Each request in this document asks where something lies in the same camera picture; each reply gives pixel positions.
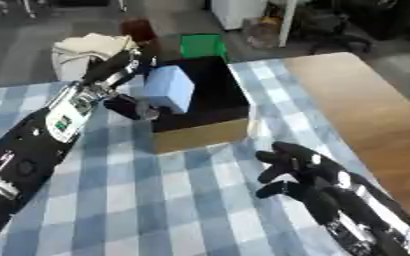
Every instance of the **gray carpet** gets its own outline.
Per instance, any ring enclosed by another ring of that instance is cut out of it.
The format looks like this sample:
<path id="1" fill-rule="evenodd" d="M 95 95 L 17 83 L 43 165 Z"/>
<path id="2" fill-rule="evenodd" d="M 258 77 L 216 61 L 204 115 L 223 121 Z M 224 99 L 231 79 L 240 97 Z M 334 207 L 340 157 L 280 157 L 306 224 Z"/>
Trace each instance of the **gray carpet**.
<path id="1" fill-rule="evenodd" d="M 118 35 L 119 23 L 126 17 L 151 21 L 161 38 L 165 59 L 179 57 L 181 33 L 222 33 L 232 62 L 303 56 L 308 52 L 310 43 L 293 41 L 283 49 L 253 49 L 239 32 L 225 33 L 213 14 L 201 10 L 201 2 L 128 0 L 128 12 L 123 14 L 112 0 L 105 8 L 39 8 L 36 20 L 29 19 L 20 6 L 12 6 L 8 15 L 0 16 L 0 86 L 54 81 L 50 62 L 53 42 L 90 32 Z M 375 45 L 371 54 L 360 57 L 410 99 L 410 42 L 396 39 Z"/>

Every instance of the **white cabinet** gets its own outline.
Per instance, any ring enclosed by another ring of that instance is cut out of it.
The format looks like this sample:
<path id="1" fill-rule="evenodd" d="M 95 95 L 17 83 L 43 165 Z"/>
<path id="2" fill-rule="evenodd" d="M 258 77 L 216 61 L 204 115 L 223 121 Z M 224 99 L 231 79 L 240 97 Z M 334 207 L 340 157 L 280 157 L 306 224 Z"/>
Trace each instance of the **white cabinet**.
<path id="1" fill-rule="evenodd" d="M 246 18 L 263 15 L 267 0 L 212 0 L 211 8 L 224 29 L 238 29 Z"/>

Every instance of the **checkered tablecloth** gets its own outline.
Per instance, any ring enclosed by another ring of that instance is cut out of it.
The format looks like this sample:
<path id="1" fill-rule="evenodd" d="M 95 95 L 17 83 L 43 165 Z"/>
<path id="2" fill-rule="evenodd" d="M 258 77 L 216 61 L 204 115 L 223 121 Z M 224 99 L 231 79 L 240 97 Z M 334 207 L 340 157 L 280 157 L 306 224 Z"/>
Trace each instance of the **checkered tablecloth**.
<path id="1" fill-rule="evenodd" d="M 255 151 L 297 142 L 373 177 L 280 60 L 231 69 L 251 104 L 247 139 L 154 155 L 149 123 L 101 107 L 0 255 L 345 255 L 301 203 L 254 196 Z M 0 137 L 61 86 L 0 88 Z"/>

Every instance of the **robotic hand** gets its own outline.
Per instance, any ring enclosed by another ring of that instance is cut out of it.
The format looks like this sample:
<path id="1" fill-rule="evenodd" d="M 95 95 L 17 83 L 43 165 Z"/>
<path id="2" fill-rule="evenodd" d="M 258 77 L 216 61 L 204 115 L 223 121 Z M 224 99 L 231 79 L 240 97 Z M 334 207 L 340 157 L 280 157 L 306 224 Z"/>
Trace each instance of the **robotic hand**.
<path id="1" fill-rule="evenodd" d="M 133 113 L 135 119 L 157 116 L 147 104 L 115 91 L 150 69 L 154 59 L 137 49 L 118 53 L 64 87 L 0 139 L 0 231 L 51 177 L 101 101 L 108 100 L 108 108 L 121 114 Z"/>
<path id="2" fill-rule="evenodd" d="M 258 151 L 271 164 L 260 176 L 257 197 L 283 194 L 304 204 L 319 225 L 354 256 L 409 256 L 410 216 L 364 177 L 308 148 L 275 142 Z M 291 174 L 297 182 L 276 181 Z"/>

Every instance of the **table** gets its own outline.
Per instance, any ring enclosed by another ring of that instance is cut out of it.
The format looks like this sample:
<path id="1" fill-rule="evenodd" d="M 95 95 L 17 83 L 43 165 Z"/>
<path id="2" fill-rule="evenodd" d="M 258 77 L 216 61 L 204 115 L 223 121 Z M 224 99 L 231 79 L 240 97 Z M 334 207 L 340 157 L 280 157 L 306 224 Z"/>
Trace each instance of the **table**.
<path id="1" fill-rule="evenodd" d="M 286 63 L 300 73 L 300 60 Z M 0 255 L 345 255 L 301 203 L 254 196 L 264 169 L 255 151 L 297 142 L 373 176 L 282 61 L 230 67 L 251 104 L 249 138 L 156 156 L 150 123 L 99 108 L 0 234 Z M 61 86 L 0 88 L 0 136 Z"/>
<path id="2" fill-rule="evenodd" d="M 348 53 L 285 60 L 360 159 L 410 212 L 410 102 Z"/>

